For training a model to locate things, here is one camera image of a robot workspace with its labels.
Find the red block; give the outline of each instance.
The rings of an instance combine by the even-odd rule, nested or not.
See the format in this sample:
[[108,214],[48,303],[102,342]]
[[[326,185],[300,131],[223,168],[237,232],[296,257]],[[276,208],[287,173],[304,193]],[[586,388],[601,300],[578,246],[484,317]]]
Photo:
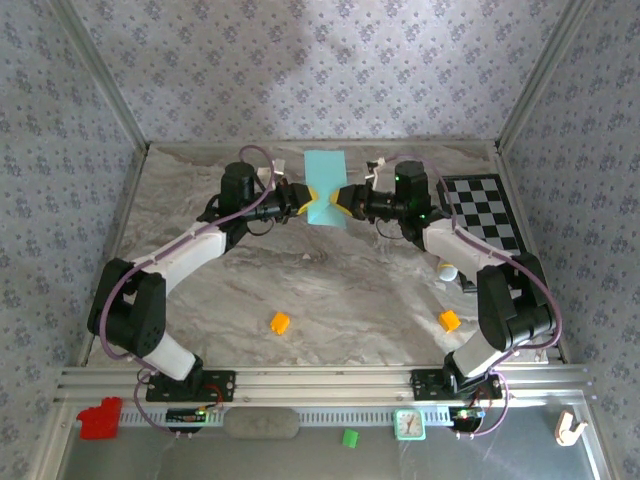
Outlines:
[[122,399],[118,397],[103,398],[99,407],[83,410],[76,417],[76,420],[82,422],[80,438],[84,440],[115,438],[121,411]]

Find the wallpaper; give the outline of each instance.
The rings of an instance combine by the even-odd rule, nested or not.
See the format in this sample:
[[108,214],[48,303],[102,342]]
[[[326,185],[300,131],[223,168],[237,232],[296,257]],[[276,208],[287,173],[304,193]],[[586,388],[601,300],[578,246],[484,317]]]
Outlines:
[[0,478],[75,362],[133,147],[48,4],[0,2]]
[[508,155],[564,307],[592,365],[604,426],[640,478],[640,4],[598,0]]
[[76,0],[150,141],[495,138],[567,0]]

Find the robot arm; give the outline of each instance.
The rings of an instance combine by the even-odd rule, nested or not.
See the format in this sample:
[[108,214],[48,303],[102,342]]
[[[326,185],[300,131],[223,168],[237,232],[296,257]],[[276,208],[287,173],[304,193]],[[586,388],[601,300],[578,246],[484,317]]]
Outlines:
[[256,183],[260,184],[251,165],[244,162],[228,165],[220,194],[208,202],[204,213],[185,233],[132,262],[118,258],[108,262],[89,315],[89,331],[99,334],[106,300],[120,279],[136,266],[145,265],[116,295],[107,315],[107,341],[141,358],[173,381],[185,383],[191,392],[197,391],[202,383],[198,380],[202,361],[166,332],[167,295],[195,270],[237,245],[249,232],[249,222],[285,224],[290,217],[304,213],[316,198],[306,185],[289,184],[282,178],[256,208],[219,227],[209,225],[253,203],[258,196],[254,191]]
[[[375,191],[368,180],[338,190],[331,201],[358,220],[397,221],[406,240],[452,264],[478,287],[480,329],[445,357],[442,369],[445,389],[456,395],[485,381],[488,370],[513,348],[556,325],[543,293],[498,257],[510,258],[546,282],[535,256],[524,253],[512,257],[466,231],[454,231],[449,215],[431,205],[422,162],[398,163],[395,180],[395,192]],[[518,290],[520,294],[512,298],[512,291]]]

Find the checkerboard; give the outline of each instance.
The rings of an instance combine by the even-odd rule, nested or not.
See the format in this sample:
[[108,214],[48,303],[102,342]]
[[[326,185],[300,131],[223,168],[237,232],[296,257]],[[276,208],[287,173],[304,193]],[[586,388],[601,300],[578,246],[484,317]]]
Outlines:
[[[465,175],[444,177],[451,201],[458,214],[458,224],[489,245],[517,255],[525,251],[509,199],[500,175]],[[451,212],[442,185],[438,184],[442,208]],[[460,274],[462,289],[476,291]]]

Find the orange cube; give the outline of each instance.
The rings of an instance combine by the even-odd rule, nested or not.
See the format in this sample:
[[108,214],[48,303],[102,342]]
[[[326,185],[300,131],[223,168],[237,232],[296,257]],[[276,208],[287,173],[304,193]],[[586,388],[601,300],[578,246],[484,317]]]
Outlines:
[[447,310],[446,312],[441,313],[438,320],[440,321],[442,328],[444,328],[444,331],[447,333],[453,332],[460,326],[460,319],[458,319],[458,316],[453,312],[453,310]]
[[289,317],[282,312],[276,313],[271,320],[271,330],[282,335],[289,328]]

